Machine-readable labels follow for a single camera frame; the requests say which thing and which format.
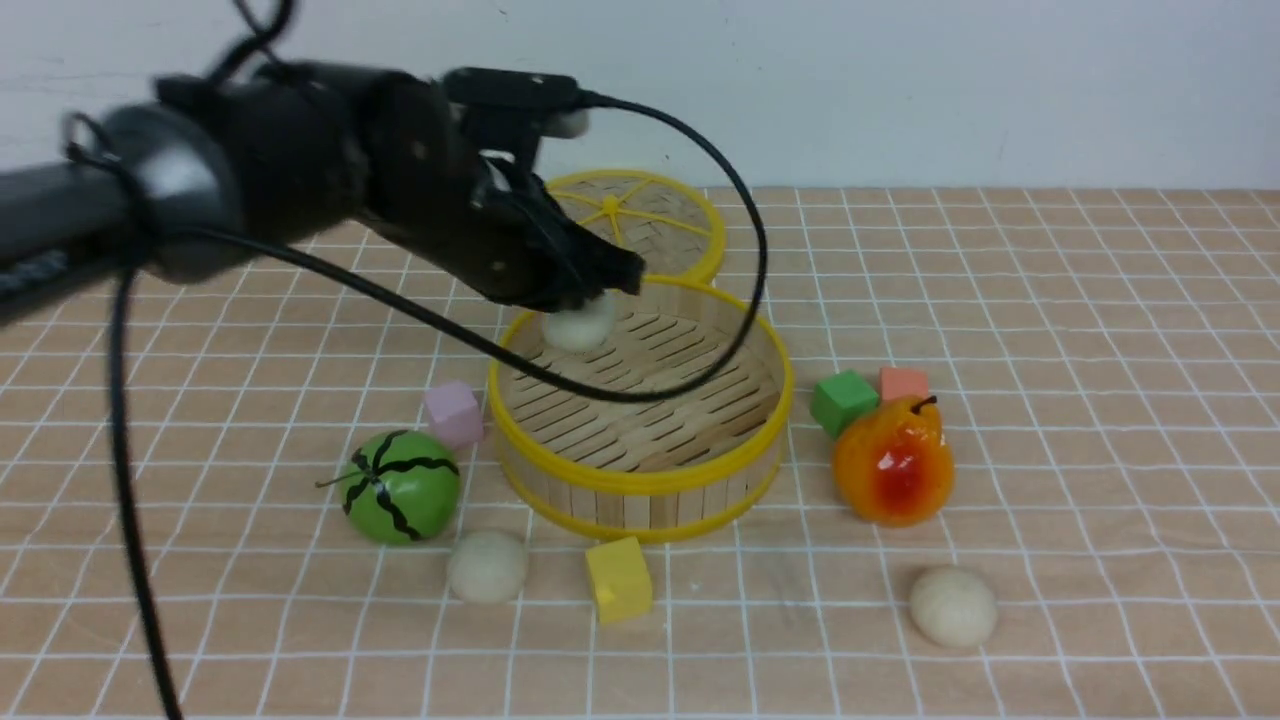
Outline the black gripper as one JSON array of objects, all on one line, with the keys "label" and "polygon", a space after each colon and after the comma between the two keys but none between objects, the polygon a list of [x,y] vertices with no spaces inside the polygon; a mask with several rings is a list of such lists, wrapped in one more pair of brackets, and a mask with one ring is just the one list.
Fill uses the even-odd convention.
[{"label": "black gripper", "polygon": [[535,313],[576,311],[608,291],[640,295],[645,260],[568,232],[539,179],[470,143],[438,85],[381,73],[360,109],[367,220],[381,237],[493,302]]}]

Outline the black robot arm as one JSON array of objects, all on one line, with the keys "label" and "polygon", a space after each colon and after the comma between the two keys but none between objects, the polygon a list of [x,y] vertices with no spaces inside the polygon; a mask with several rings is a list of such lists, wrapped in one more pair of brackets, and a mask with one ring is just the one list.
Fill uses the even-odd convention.
[{"label": "black robot arm", "polygon": [[3,322],[106,279],[138,258],[195,284],[253,251],[346,222],[495,304],[540,313],[617,290],[644,260],[582,228],[534,173],[541,137],[586,109],[568,76],[462,68],[442,79],[307,61],[214,86],[157,81],[68,156],[3,173]]}]

